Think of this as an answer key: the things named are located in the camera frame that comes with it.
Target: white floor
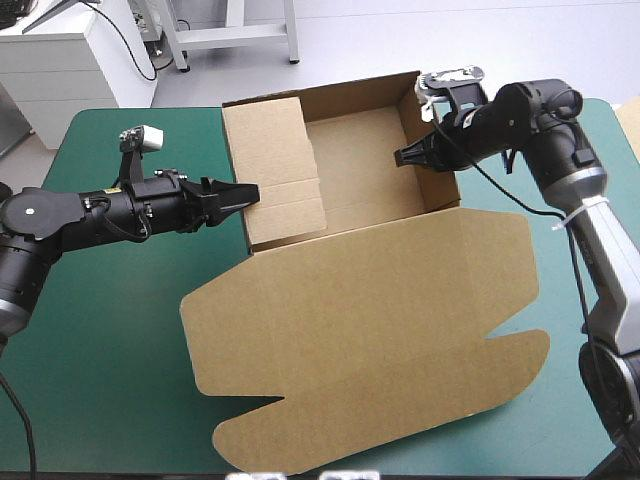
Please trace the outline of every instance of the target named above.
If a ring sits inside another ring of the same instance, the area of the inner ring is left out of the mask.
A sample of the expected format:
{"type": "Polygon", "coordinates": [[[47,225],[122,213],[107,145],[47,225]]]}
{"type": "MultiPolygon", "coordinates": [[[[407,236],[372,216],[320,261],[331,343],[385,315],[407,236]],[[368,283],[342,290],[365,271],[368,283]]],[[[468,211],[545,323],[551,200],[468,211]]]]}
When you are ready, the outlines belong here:
{"type": "MultiPolygon", "coordinates": [[[[174,0],[192,28],[221,24],[225,2],[174,0]]],[[[467,64],[489,95],[504,83],[560,77],[587,97],[640,95],[640,0],[298,0],[302,61],[286,45],[191,52],[191,72],[160,73],[154,107],[210,106],[311,85],[467,64]]],[[[247,0],[247,19],[282,18],[280,0],[247,0]]],[[[30,138],[0,160],[0,180],[40,185],[55,152],[30,138]]]]}

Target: black wire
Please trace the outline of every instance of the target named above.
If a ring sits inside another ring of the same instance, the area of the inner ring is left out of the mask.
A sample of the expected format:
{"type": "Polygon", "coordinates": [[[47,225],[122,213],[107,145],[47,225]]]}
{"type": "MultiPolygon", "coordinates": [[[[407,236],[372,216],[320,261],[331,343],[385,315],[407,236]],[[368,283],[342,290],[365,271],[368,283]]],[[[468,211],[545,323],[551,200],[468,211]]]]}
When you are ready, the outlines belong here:
{"type": "Polygon", "coordinates": [[[101,205],[103,206],[100,219],[104,222],[105,228],[114,235],[119,235],[124,240],[129,240],[136,243],[142,243],[151,236],[151,223],[143,212],[138,213],[138,221],[142,224],[144,233],[142,235],[136,235],[116,225],[109,219],[109,217],[106,216],[107,211],[111,208],[111,199],[109,197],[90,197],[89,202],[92,208],[101,205]]]}
{"type": "Polygon", "coordinates": [[[161,67],[153,67],[155,68],[156,72],[159,72],[160,70],[164,70],[165,68],[167,68],[168,66],[170,66],[173,63],[173,58],[171,60],[169,60],[169,62],[166,65],[163,65],[161,67]]]}
{"type": "MultiPolygon", "coordinates": [[[[561,94],[564,94],[568,91],[574,91],[574,90],[573,89],[563,90],[558,95],[553,97],[553,99],[558,98],[561,94]]],[[[444,132],[444,130],[442,129],[442,126],[440,125],[440,122],[438,121],[438,115],[435,111],[433,115],[433,125],[437,130],[437,132],[447,141],[447,143],[449,143],[460,154],[462,154],[467,159],[467,161],[471,164],[472,167],[474,167],[478,172],[480,172],[480,174],[484,178],[486,178],[489,181],[489,183],[491,183],[491,185],[497,188],[507,198],[509,198],[516,204],[518,204],[527,212],[532,213],[534,215],[539,215],[543,217],[556,217],[563,222],[566,220],[566,217],[560,212],[556,212],[553,210],[538,210],[533,207],[530,207],[529,205],[524,203],[522,200],[520,200],[518,197],[516,197],[514,194],[509,192],[502,185],[500,185],[493,177],[491,177],[491,175],[485,172],[484,169],[480,167],[480,165],[478,165],[478,162],[476,162],[475,159],[464,150],[464,148],[458,145],[458,143],[456,143],[449,135],[447,135],[444,132]]],[[[596,375],[598,377],[598,383],[600,384],[600,387],[602,388],[605,395],[608,397],[609,395],[605,387],[604,375],[602,374],[602,370],[598,362],[598,357],[596,356],[595,342],[593,340],[593,336],[591,335],[591,329],[589,328],[589,307],[587,306],[587,296],[585,295],[585,292],[584,292],[584,284],[582,282],[582,275],[580,274],[580,265],[578,263],[578,254],[576,252],[576,246],[575,246],[575,238],[574,238],[575,236],[571,229],[570,222],[568,222],[565,225],[565,230],[567,231],[567,238],[569,240],[569,254],[571,255],[571,266],[573,267],[573,276],[575,277],[575,280],[576,280],[578,297],[580,298],[580,310],[582,312],[582,318],[584,320],[584,328],[585,328],[585,333],[587,335],[587,341],[589,343],[591,355],[593,356],[593,362],[596,370],[596,375]]]]}
{"type": "Polygon", "coordinates": [[[102,18],[104,18],[107,22],[109,22],[111,24],[111,26],[115,29],[115,31],[118,32],[118,35],[120,35],[120,38],[124,42],[124,46],[127,47],[127,51],[129,52],[129,55],[131,56],[131,60],[133,61],[133,64],[135,65],[135,67],[138,69],[138,72],[140,72],[140,75],[142,75],[142,78],[144,78],[145,80],[148,80],[150,82],[155,81],[158,78],[158,72],[156,71],[155,67],[153,69],[153,77],[148,77],[147,75],[145,75],[145,73],[140,68],[140,65],[138,65],[138,61],[136,60],[136,57],[133,55],[133,52],[131,51],[131,47],[129,46],[129,42],[127,42],[127,39],[124,38],[124,35],[120,31],[120,29],[117,27],[117,25],[115,23],[113,23],[113,20],[111,20],[109,17],[107,17],[107,15],[102,13],[100,10],[98,10],[93,5],[91,5],[91,4],[87,3],[87,2],[84,2],[83,0],[79,0],[79,2],[82,3],[83,5],[86,5],[87,7],[89,7],[91,10],[96,12],[98,15],[100,15],[102,18]]]}
{"type": "Polygon", "coordinates": [[[4,378],[4,375],[2,375],[1,372],[0,372],[0,385],[2,385],[2,388],[7,394],[7,397],[9,397],[9,400],[11,401],[14,408],[18,412],[18,415],[20,415],[20,418],[22,419],[22,423],[24,425],[24,431],[27,434],[27,446],[29,448],[29,479],[36,480],[38,467],[36,463],[36,447],[33,441],[33,430],[31,429],[31,420],[29,420],[29,415],[27,415],[26,410],[20,404],[20,400],[18,400],[18,397],[16,396],[15,392],[11,389],[9,382],[7,381],[6,378],[4,378]]]}

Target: robotic arm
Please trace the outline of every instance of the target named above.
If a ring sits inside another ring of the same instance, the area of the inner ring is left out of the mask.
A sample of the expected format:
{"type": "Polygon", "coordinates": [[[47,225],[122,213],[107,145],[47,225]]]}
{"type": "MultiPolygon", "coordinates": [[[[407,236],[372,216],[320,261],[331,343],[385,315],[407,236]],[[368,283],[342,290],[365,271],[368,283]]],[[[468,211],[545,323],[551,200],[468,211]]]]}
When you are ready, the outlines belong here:
{"type": "Polygon", "coordinates": [[[522,153],[546,203],[565,212],[598,295],[579,366],[616,449],[587,478],[638,478],[640,253],[604,196],[607,174],[576,120],[582,97],[561,80],[540,80],[506,85],[488,102],[483,76],[467,67],[418,77],[423,119],[434,119],[436,103],[451,111],[398,150],[396,163],[455,171],[502,153],[511,173],[522,153]]]}
{"type": "Polygon", "coordinates": [[[151,235],[195,232],[259,201],[257,185],[175,169],[144,178],[142,154],[162,147],[163,133],[141,126],[120,135],[122,164],[111,188],[55,193],[25,188],[0,207],[0,351],[27,326],[51,266],[64,252],[151,235]]]}

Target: cable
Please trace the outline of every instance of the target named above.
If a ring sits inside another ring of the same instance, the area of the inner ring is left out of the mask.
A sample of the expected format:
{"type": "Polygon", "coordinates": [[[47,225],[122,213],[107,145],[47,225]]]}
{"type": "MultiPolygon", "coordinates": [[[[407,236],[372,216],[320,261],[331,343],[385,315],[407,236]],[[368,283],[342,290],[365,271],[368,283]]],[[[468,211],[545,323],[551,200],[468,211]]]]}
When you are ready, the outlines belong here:
{"type": "MultiPolygon", "coordinates": [[[[442,129],[442,126],[440,125],[440,121],[438,120],[437,112],[434,112],[434,115],[433,115],[433,125],[436,131],[442,136],[442,138],[444,138],[447,141],[447,143],[449,143],[453,148],[455,148],[459,153],[461,153],[469,161],[472,167],[474,167],[478,172],[480,172],[480,174],[484,178],[486,178],[489,181],[489,183],[491,183],[491,185],[497,188],[507,198],[509,198],[516,204],[518,204],[527,212],[532,213],[534,215],[539,215],[543,217],[556,217],[561,221],[565,220],[566,217],[560,212],[556,212],[553,210],[538,210],[533,207],[530,207],[529,205],[524,203],[522,200],[520,200],[518,197],[516,197],[514,194],[509,192],[502,185],[500,185],[491,175],[485,172],[484,169],[480,167],[480,165],[478,165],[478,162],[476,162],[475,159],[471,155],[469,155],[469,153],[464,148],[458,145],[449,135],[447,135],[444,132],[444,130],[442,129]]],[[[587,342],[589,343],[591,355],[593,356],[593,363],[596,370],[596,375],[598,377],[598,383],[600,384],[600,387],[602,388],[603,393],[607,397],[609,397],[609,393],[605,387],[604,375],[602,374],[598,357],[596,356],[595,342],[593,341],[593,336],[591,335],[591,329],[589,328],[589,307],[587,306],[587,296],[585,295],[585,292],[584,292],[584,284],[582,282],[582,275],[580,274],[580,266],[578,263],[578,254],[576,252],[575,238],[574,238],[573,231],[571,230],[570,223],[566,225],[565,230],[567,231],[567,238],[569,240],[569,254],[571,255],[571,265],[573,267],[573,276],[575,277],[576,287],[578,289],[578,297],[580,298],[580,310],[582,312],[582,318],[584,320],[585,333],[587,335],[587,342]]]]}
{"type": "Polygon", "coordinates": [[[27,434],[27,446],[29,448],[29,479],[36,480],[38,467],[36,463],[36,447],[33,441],[33,430],[31,429],[31,420],[29,420],[29,415],[27,415],[26,410],[20,404],[18,397],[16,396],[15,392],[11,389],[9,382],[7,381],[6,378],[4,378],[4,375],[2,375],[1,372],[0,372],[0,385],[2,385],[3,390],[7,394],[7,397],[9,397],[9,400],[11,401],[14,408],[18,412],[18,415],[20,415],[20,418],[22,419],[22,423],[24,424],[24,430],[27,434]]]}
{"type": "Polygon", "coordinates": [[[167,68],[168,66],[170,66],[173,63],[173,58],[171,60],[169,60],[169,62],[166,65],[163,65],[161,67],[153,67],[155,69],[156,72],[159,72],[160,70],[164,70],[165,68],[167,68]]]}
{"type": "Polygon", "coordinates": [[[84,2],[83,0],[79,0],[80,3],[82,3],[83,5],[89,7],[91,10],[93,10],[94,12],[96,12],[98,15],[100,15],[102,18],[104,18],[107,22],[109,22],[111,24],[111,26],[115,29],[116,32],[118,32],[118,35],[120,35],[120,38],[122,39],[122,41],[124,42],[124,46],[127,47],[127,51],[129,52],[129,55],[131,56],[131,60],[133,61],[133,64],[135,65],[135,67],[138,69],[138,72],[140,73],[140,75],[142,75],[142,78],[144,78],[145,80],[148,80],[150,82],[155,81],[158,78],[158,72],[157,70],[153,69],[153,77],[148,77],[147,75],[145,75],[145,73],[142,71],[142,69],[140,68],[140,65],[138,65],[138,61],[136,60],[136,57],[133,55],[133,52],[131,51],[131,47],[129,46],[129,42],[127,42],[127,39],[124,38],[124,35],[122,34],[122,32],[120,31],[120,29],[118,28],[118,26],[113,23],[113,20],[111,20],[109,17],[107,17],[107,15],[105,15],[104,13],[102,13],[100,10],[98,10],[96,7],[94,7],[93,5],[84,2]]]}

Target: cardboard box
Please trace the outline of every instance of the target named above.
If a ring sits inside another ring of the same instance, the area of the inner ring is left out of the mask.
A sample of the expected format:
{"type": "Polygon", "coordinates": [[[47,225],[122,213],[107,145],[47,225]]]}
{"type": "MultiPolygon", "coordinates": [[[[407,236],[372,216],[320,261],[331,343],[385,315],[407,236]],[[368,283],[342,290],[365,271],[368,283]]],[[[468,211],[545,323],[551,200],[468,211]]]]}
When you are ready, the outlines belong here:
{"type": "Polygon", "coordinates": [[[640,160],[640,97],[636,97],[616,110],[618,121],[629,139],[629,144],[640,160]]]}
{"type": "Polygon", "coordinates": [[[537,296],[526,219],[395,165],[430,128],[417,75],[223,109],[237,179],[261,189],[255,254],[181,315],[202,393],[283,397],[216,428],[237,468],[299,473],[494,408],[544,363],[544,332],[486,338],[537,296]]]}

